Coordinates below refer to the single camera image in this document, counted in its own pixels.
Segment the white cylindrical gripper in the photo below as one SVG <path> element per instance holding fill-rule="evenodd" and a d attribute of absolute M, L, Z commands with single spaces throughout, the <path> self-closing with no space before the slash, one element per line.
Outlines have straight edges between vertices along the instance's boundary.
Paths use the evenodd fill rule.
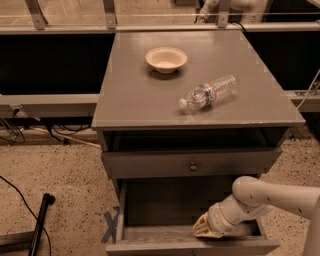
<path fill-rule="evenodd" d="M 193 225 L 193 234 L 197 238 L 220 239 L 232 232 L 238 224 L 248 220 L 252 211 L 252 207 L 241 203 L 234 196 L 228 196 L 211 206 L 208 214 L 204 213 L 198 218 Z"/>

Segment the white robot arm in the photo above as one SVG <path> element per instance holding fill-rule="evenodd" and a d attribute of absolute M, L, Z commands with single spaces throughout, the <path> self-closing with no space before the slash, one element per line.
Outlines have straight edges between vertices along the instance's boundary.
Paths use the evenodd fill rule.
<path fill-rule="evenodd" d="M 240 223 L 263 216 L 273 207 L 310 221 L 303 256 L 320 255 L 320 188 L 272 184 L 241 176 L 232 193 L 212 205 L 193 226 L 195 237 L 221 238 Z"/>

